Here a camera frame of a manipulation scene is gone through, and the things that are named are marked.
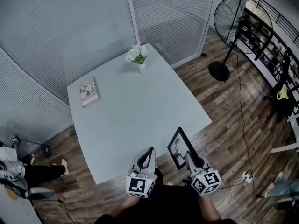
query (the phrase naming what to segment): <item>black shirt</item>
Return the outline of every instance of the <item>black shirt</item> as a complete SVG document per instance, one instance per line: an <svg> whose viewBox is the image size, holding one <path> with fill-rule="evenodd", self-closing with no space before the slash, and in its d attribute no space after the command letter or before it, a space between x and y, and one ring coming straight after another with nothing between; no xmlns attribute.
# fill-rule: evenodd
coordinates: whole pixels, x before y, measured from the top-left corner
<svg viewBox="0 0 299 224"><path fill-rule="evenodd" d="M114 218L110 215L101 216L95 224L104 223L205 223L197 200L197 193L187 187L158 186L154 187L148 198L141 198L139 203L127 209L125 213ZM235 224L230 219L212 222L214 224Z"/></svg>

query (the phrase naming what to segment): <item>sneaker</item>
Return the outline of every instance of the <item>sneaker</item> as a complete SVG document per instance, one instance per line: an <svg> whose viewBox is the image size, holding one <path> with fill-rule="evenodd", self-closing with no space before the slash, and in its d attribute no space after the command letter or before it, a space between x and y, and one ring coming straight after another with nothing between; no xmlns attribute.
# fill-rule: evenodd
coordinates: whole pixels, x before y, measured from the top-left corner
<svg viewBox="0 0 299 224"><path fill-rule="evenodd" d="M65 173L64 173L64 175L68 175L69 174L69 170L67 168L67 162L65 161L65 159L61 160L61 165L63 165L65 167Z"/></svg>
<svg viewBox="0 0 299 224"><path fill-rule="evenodd" d="M282 172L280 172L278 175L277 175L277 178L275 179L274 183L276 183L279 179L282 178Z"/></svg>
<svg viewBox="0 0 299 224"><path fill-rule="evenodd" d="M173 186L173 182L172 182L172 181L167 181L167 182L166 182L166 185L168 185L168 186Z"/></svg>
<svg viewBox="0 0 299 224"><path fill-rule="evenodd" d="M52 166L57 166L57 164L53 163ZM60 177L62 177L63 175L61 175Z"/></svg>
<svg viewBox="0 0 299 224"><path fill-rule="evenodd" d="M269 185L269 187L267 188L267 191L266 191L266 193L265 193L265 195L264 195L264 198L266 198L266 197L270 197L270 196L269 196L269 193L270 193L270 191L271 191L273 188L274 188L274 184L271 183L271 184Z"/></svg>

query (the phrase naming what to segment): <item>person's leg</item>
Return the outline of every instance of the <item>person's leg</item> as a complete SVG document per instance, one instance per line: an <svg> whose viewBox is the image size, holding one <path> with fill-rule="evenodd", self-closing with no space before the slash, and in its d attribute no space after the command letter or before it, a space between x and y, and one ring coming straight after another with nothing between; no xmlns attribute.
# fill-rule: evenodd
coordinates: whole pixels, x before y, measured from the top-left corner
<svg viewBox="0 0 299 224"><path fill-rule="evenodd" d="M275 183L277 183L278 181L283 180L282 175L283 175L283 173L282 173L282 172L279 172L279 174L277 175L277 177L276 177L276 179L275 179L275 181L274 181L273 183L275 184Z"/></svg>
<svg viewBox="0 0 299 224"><path fill-rule="evenodd" d="M65 167L65 173L64 173L64 175L68 175L69 174L69 169L67 167L67 162L66 162L65 159L61 160L61 165L63 165Z"/></svg>
<svg viewBox="0 0 299 224"><path fill-rule="evenodd" d="M55 166L26 166L25 167L25 179L27 185L31 188L38 186L40 183L49 182L61 177L66 171L63 165Z"/></svg>
<svg viewBox="0 0 299 224"><path fill-rule="evenodd" d="M156 184L161 186L163 184L163 175L158 168L155 168L155 174L157 175Z"/></svg>
<svg viewBox="0 0 299 224"><path fill-rule="evenodd" d="M167 186L173 186L174 184L173 184L173 181L167 181L167 182L166 182L166 185L167 185Z"/></svg>
<svg viewBox="0 0 299 224"><path fill-rule="evenodd" d="M264 197L270 196L290 196L292 192L299 191L299 180L288 181L279 179L272 183L266 191Z"/></svg>

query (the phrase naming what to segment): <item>yellow object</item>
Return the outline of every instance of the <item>yellow object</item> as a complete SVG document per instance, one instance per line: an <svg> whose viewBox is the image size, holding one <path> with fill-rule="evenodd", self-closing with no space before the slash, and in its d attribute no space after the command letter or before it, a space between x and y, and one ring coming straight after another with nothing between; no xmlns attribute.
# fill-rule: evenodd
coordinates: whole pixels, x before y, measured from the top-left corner
<svg viewBox="0 0 299 224"><path fill-rule="evenodd" d="M287 93L286 93L286 85L285 84L282 86L280 92L277 93L276 98L278 100L280 100L280 99L288 99L289 98L288 95L287 95Z"/></svg>
<svg viewBox="0 0 299 224"><path fill-rule="evenodd" d="M10 190L8 187L5 187L5 190L12 200L17 200L18 196L12 190Z"/></svg>

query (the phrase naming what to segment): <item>book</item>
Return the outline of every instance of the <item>book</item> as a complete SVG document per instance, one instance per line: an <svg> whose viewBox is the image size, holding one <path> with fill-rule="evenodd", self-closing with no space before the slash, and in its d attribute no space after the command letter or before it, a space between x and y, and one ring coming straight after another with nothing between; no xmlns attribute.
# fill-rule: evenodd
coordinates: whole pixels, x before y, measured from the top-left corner
<svg viewBox="0 0 299 224"><path fill-rule="evenodd" d="M82 83L80 95L83 107L100 99L93 79Z"/></svg>

